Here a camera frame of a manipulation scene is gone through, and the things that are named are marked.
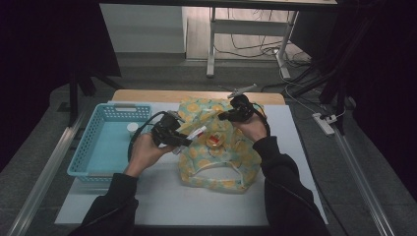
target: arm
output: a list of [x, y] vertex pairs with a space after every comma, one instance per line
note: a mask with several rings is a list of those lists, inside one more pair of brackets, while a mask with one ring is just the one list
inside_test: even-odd
[[70, 235], [131, 235], [135, 226], [138, 177], [173, 147], [157, 147], [150, 134], [135, 141], [131, 162], [123, 174], [114, 174], [106, 195], [97, 197], [81, 226]]
[[298, 167], [287, 154], [279, 152], [276, 137], [267, 132], [258, 116], [233, 125], [254, 142], [266, 177], [265, 207], [269, 226], [280, 235], [329, 235], [313, 194], [300, 182]]

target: wall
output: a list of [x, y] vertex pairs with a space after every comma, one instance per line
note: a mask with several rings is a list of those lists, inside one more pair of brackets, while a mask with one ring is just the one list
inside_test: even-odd
[[115, 52], [184, 53], [183, 7], [100, 4]]

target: black sleeve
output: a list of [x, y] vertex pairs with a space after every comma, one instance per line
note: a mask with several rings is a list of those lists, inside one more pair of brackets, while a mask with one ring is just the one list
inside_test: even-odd
[[69, 235], [132, 235], [138, 207], [137, 181], [114, 174], [107, 194], [94, 200], [80, 227]]
[[279, 235], [329, 235], [313, 193], [301, 182], [297, 164], [279, 152], [276, 137], [254, 143], [261, 156], [265, 180], [265, 207], [269, 226]]

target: wrist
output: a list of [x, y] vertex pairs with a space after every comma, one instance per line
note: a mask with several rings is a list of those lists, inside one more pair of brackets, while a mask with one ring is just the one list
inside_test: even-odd
[[256, 134], [252, 137], [252, 142], [256, 143], [258, 140], [261, 140], [263, 138], [265, 138], [267, 135], [266, 134]]
[[124, 174], [129, 175], [131, 177], [138, 178], [145, 169], [139, 165], [135, 164], [133, 161], [129, 163], [126, 167]]

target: blue plastic basket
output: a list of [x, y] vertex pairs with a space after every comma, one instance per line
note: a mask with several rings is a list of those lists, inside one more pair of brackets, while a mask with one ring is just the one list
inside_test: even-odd
[[122, 173], [128, 165], [131, 137], [128, 124], [141, 127], [151, 116], [147, 104], [99, 104], [68, 167], [68, 174], [81, 181], [110, 181], [113, 173]]

